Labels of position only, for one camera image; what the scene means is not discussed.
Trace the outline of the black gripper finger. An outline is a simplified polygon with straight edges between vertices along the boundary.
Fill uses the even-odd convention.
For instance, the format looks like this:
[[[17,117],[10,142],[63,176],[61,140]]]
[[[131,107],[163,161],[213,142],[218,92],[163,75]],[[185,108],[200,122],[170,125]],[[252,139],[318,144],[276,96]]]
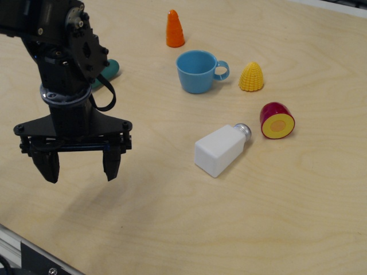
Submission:
[[[60,147],[39,148],[31,146],[30,155],[34,165],[37,167],[44,179],[51,183],[58,181],[60,163],[58,149]]]
[[[103,169],[108,181],[115,179],[118,175],[121,160],[119,146],[108,145],[103,150]]]

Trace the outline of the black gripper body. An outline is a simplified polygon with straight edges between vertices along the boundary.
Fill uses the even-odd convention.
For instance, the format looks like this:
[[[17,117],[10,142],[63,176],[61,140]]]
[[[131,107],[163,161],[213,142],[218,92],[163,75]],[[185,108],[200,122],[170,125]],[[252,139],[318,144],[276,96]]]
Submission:
[[[116,150],[118,155],[132,149],[132,123],[107,116],[112,100],[98,107],[93,98],[73,106],[51,105],[50,114],[14,127],[21,152],[29,156],[59,152]]]

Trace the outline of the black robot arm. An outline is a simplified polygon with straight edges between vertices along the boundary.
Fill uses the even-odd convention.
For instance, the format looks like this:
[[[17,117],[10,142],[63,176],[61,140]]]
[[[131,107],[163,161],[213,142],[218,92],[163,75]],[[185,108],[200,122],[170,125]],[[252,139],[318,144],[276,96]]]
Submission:
[[[112,91],[103,76],[108,49],[93,32],[82,1],[2,1],[1,33],[19,37],[38,66],[40,95],[48,116],[18,124],[22,153],[42,176],[58,181],[60,152],[101,151],[108,180],[117,177],[122,154],[132,147],[132,123],[107,115],[112,100],[98,107],[95,82]]]

